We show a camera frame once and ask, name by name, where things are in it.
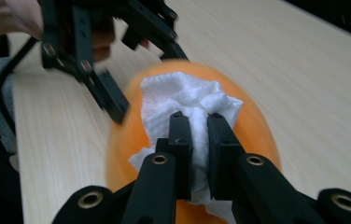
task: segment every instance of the black cable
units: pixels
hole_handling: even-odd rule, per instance
[[[19,50],[19,52],[4,66],[0,72],[0,112],[4,116],[7,125],[13,134],[16,134],[15,122],[10,116],[7,106],[5,105],[4,96],[2,94],[2,88],[4,86],[7,77],[12,73],[13,69],[19,64],[19,62],[24,58],[24,56],[30,52],[36,43],[36,39],[30,37],[30,39],[24,44],[24,46]]]

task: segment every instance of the white cloth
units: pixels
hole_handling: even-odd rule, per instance
[[[243,102],[227,96],[216,81],[202,80],[182,72],[147,77],[141,82],[141,90],[141,117],[151,148],[143,148],[129,162],[139,170],[143,159],[155,152],[157,139],[169,137],[170,116],[181,111],[190,120],[193,142],[191,202],[205,204],[207,212],[233,223],[231,204],[210,199],[207,117],[219,113],[233,127]]]

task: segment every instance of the light wood tabletop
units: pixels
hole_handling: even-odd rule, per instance
[[[351,35],[278,0],[166,1],[189,58],[242,87],[267,119],[283,174],[316,198],[351,191]],[[121,36],[125,24],[117,21]],[[11,36],[14,50],[25,35]],[[124,88],[160,60],[118,40],[107,67]],[[41,67],[39,50],[13,78],[25,223],[50,223],[76,190],[105,186],[111,120],[73,77]]]

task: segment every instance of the orange disc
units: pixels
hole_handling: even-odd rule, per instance
[[[280,160],[274,139],[258,107],[251,98],[230,79],[219,71],[197,63],[184,60],[168,60],[139,73],[124,92],[130,102],[130,108],[121,125],[113,124],[107,151],[107,185],[116,191],[137,178],[137,171],[128,159],[142,147],[150,147],[141,120],[143,95],[140,83],[146,77],[153,77],[173,72],[183,72],[208,81],[219,82],[222,89],[230,96],[242,100],[233,131],[246,152],[257,153],[271,160],[280,169]],[[178,201],[176,223],[226,223],[221,218],[205,213],[204,206]]]

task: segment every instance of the wooden table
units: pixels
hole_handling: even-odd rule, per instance
[[[230,77],[260,107],[294,187],[314,198],[324,188],[351,191],[351,35],[282,1],[167,4],[190,59]],[[124,27],[118,22],[119,36]],[[15,46],[21,39],[12,36]],[[118,41],[99,67],[124,88],[157,53]],[[25,222],[50,223],[73,192],[105,186],[111,121],[72,77],[44,71],[37,49],[13,86]]]

